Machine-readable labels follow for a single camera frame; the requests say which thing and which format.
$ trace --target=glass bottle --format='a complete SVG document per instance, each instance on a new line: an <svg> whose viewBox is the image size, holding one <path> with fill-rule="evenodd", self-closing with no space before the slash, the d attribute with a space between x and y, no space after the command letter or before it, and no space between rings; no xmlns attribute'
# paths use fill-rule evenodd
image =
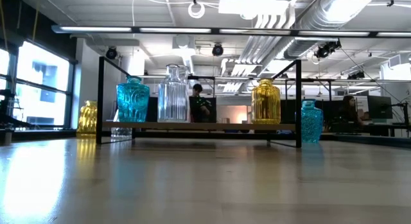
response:
<svg viewBox="0 0 411 224"><path fill-rule="evenodd" d="M113 122L120 122L118 119L118 109L114 115ZM111 128L111 137L128 137L132 135L132 128Z"/></svg>
<svg viewBox="0 0 411 224"><path fill-rule="evenodd" d="M253 124L279 124L281 121L280 90L273 79L262 79L251 92L251 121Z"/></svg>
<svg viewBox="0 0 411 224"><path fill-rule="evenodd" d="M127 76L127 83L117 85L118 119L120 122L145 122L150 89L140 84L138 76Z"/></svg>
<svg viewBox="0 0 411 224"><path fill-rule="evenodd" d="M305 99L301 108L301 137L304 143L318 143L322 133L323 113L315 108L315 99Z"/></svg>
<svg viewBox="0 0 411 224"><path fill-rule="evenodd" d="M189 122L188 86L187 79L180 78L182 68L167 65L167 76L159 84L158 122Z"/></svg>
<svg viewBox="0 0 411 224"><path fill-rule="evenodd" d="M84 101L85 105L80 109L77 134L96 134L97 101Z"/></svg>

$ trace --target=vase neck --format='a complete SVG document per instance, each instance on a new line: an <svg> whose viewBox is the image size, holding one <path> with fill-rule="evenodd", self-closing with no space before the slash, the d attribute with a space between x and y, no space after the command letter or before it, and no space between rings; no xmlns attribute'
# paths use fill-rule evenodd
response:
<svg viewBox="0 0 411 224"><path fill-rule="evenodd" d="M97 106L97 101L85 101L85 105L87 105L87 106Z"/></svg>
<svg viewBox="0 0 411 224"><path fill-rule="evenodd" d="M141 83L141 78L138 76L127 76L127 83Z"/></svg>
<svg viewBox="0 0 411 224"><path fill-rule="evenodd" d="M315 99L307 99L302 101L303 108L314 108L315 107Z"/></svg>
<svg viewBox="0 0 411 224"><path fill-rule="evenodd" d="M262 79L259 81L260 86L271 86L273 80L272 79Z"/></svg>
<svg viewBox="0 0 411 224"><path fill-rule="evenodd" d="M179 68L176 65L167 65L167 78L171 80L180 80Z"/></svg>

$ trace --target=person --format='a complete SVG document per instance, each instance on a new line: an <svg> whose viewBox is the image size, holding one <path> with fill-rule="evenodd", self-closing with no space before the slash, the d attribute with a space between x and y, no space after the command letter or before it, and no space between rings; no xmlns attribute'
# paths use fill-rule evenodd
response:
<svg viewBox="0 0 411 224"><path fill-rule="evenodd" d="M190 98L191 122L206 123L209 122L211 104L206 99L200 97L203 91L201 84L196 83L193 86L193 95Z"/></svg>
<svg viewBox="0 0 411 224"><path fill-rule="evenodd" d="M342 100L342 107L338 111L340 119L348 122L354 122L360 126L363 125L362 120L358 117L358 113L355 109L354 96L344 96Z"/></svg>

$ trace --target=fluorescent light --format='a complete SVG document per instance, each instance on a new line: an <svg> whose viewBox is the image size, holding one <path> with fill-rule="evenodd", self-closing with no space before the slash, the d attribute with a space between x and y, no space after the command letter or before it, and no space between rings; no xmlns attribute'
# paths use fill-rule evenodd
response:
<svg viewBox="0 0 411 224"><path fill-rule="evenodd" d="M337 41L338 41L338 38L328 38L328 37L295 37L295 40L337 42Z"/></svg>
<svg viewBox="0 0 411 224"><path fill-rule="evenodd" d="M411 37L411 32L379 32L377 37Z"/></svg>
<svg viewBox="0 0 411 224"><path fill-rule="evenodd" d="M62 31L71 32L131 32L131 28L120 28L120 27L72 27L63 26L60 27Z"/></svg>
<svg viewBox="0 0 411 224"><path fill-rule="evenodd" d="M147 33L211 33L209 28L140 28Z"/></svg>
<svg viewBox="0 0 411 224"><path fill-rule="evenodd" d="M216 77L216 80L249 80L249 77Z"/></svg>
<svg viewBox="0 0 411 224"><path fill-rule="evenodd" d="M298 34L326 37L367 37L370 33L366 31L300 31Z"/></svg>
<svg viewBox="0 0 411 224"><path fill-rule="evenodd" d="M140 78L158 78L158 79L164 79L166 76L139 76Z"/></svg>
<svg viewBox="0 0 411 224"><path fill-rule="evenodd" d="M222 34L239 35L289 35L287 30L262 30L262 29L220 29Z"/></svg>

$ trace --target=wooden shelf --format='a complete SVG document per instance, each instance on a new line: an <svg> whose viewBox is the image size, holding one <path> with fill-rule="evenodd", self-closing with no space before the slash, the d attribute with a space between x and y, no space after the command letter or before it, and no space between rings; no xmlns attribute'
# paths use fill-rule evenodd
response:
<svg viewBox="0 0 411 224"><path fill-rule="evenodd" d="M219 124L219 123L129 123L129 122L103 122L106 128L147 128L165 130L291 130L295 125L256 125L256 124Z"/></svg>

